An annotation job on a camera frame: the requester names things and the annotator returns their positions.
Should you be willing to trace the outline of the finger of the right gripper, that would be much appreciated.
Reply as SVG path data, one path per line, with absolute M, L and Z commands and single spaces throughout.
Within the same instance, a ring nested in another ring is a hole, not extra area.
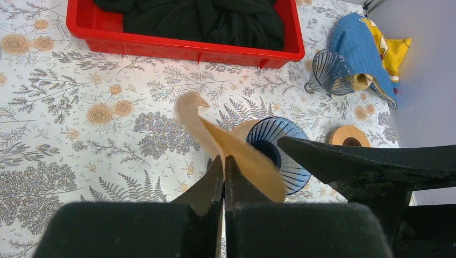
M 414 191 L 455 186 L 455 146 L 371 148 L 283 137 L 278 147 L 349 202 L 368 206 L 390 243 Z

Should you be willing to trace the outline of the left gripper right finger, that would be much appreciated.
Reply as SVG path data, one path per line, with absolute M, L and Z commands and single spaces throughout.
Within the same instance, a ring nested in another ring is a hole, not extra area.
M 225 161 L 228 257 L 392 257 L 381 225 L 365 205 L 284 204 L 263 195 Z

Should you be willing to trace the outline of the blue glass dripper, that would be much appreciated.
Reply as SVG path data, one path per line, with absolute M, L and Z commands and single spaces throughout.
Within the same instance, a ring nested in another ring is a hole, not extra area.
M 304 188 L 311 174 L 278 147 L 277 141 L 285 136 L 308 139 L 306 133 L 293 121 L 268 117 L 250 129 L 246 142 L 272 160 L 279 169 L 286 194 L 292 195 Z

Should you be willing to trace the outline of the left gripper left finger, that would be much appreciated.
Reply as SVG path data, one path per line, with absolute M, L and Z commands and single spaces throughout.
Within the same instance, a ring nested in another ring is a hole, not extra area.
M 169 203 L 73 202 L 51 219 L 34 257 L 220 257 L 223 164 Z

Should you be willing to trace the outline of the single brown paper filter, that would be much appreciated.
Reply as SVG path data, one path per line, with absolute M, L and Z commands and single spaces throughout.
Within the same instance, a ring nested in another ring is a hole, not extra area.
M 270 158 L 250 146 L 238 133 L 228 132 L 202 118 L 199 107 L 210 105 L 197 91 L 187 92 L 176 101 L 176 113 L 183 126 L 212 159 L 233 156 L 242 174 L 266 197 L 276 203 L 284 202 L 286 193 L 277 166 Z

